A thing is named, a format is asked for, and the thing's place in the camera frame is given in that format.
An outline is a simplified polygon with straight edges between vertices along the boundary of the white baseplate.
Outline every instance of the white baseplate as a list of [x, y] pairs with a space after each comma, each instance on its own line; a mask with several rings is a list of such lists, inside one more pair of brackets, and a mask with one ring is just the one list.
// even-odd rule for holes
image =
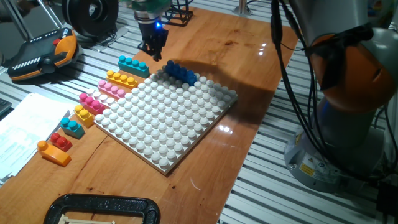
[[194, 86], [159, 70], [95, 116], [107, 135], [166, 175], [238, 99], [195, 74]]

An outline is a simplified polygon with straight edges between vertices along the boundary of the red lego block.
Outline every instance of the red lego block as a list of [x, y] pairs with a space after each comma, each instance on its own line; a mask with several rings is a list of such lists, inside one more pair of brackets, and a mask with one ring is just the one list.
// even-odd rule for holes
[[102, 114], [102, 111], [105, 110], [105, 106], [102, 105], [98, 100], [94, 100], [92, 97], [87, 97], [86, 93], [82, 93], [79, 96], [80, 104], [88, 110], [91, 114], [98, 115]]
[[52, 134], [50, 141], [54, 146], [64, 152], [67, 152], [72, 147], [72, 143], [58, 133]]
[[115, 99], [120, 99], [123, 98], [126, 92], [122, 89], [119, 89], [117, 86], [114, 86], [110, 83], [107, 83], [105, 80], [100, 80], [98, 82], [98, 89], [107, 94], [110, 97], [113, 97]]

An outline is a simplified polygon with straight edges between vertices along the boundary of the pink lego block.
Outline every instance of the pink lego block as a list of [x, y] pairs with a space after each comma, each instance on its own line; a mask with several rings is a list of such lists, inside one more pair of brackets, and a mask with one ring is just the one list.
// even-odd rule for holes
[[112, 86], [112, 84], [107, 83], [105, 80], [101, 80], [98, 82], [98, 89], [117, 100], [123, 98], [126, 94], [124, 90], [119, 89], [117, 86]]
[[87, 96], [86, 93], [80, 94], [79, 102], [84, 109], [88, 110], [88, 112], [94, 116], [97, 114], [102, 114], [102, 111], [105, 110], [104, 105], [102, 105], [98, 100], [94, 100], [92, 97]]

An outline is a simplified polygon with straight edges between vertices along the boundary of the teal lego block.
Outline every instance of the teal lego block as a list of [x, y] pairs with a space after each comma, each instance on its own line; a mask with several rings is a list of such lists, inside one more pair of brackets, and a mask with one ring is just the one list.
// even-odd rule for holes
[[62, 118], [61, 128], [65, 134], [76, 139], [80, 139], [85, 134], [83, 127], [76, 121], [70, 121], [69, 118]]
[[140, 63], [138, 60], [132, 60], [132, 58], [126, 58], [123, 55], [119, 57], [118, 65], [120, 70], [142, 78], [148, 78], [150, 75], [149, 68], [145, 62]]

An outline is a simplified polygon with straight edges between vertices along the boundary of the black clamp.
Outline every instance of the black clamp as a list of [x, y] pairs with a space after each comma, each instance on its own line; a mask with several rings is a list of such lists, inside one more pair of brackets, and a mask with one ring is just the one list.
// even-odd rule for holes
[[110, 195], [66, 194], [56, 199], [45, 215], [44, 224], [58, 224], [68, 211], [108, 213], [141, 216], [142, 224], [159, 224], [160, 210], [157, 204], [146, 198]]

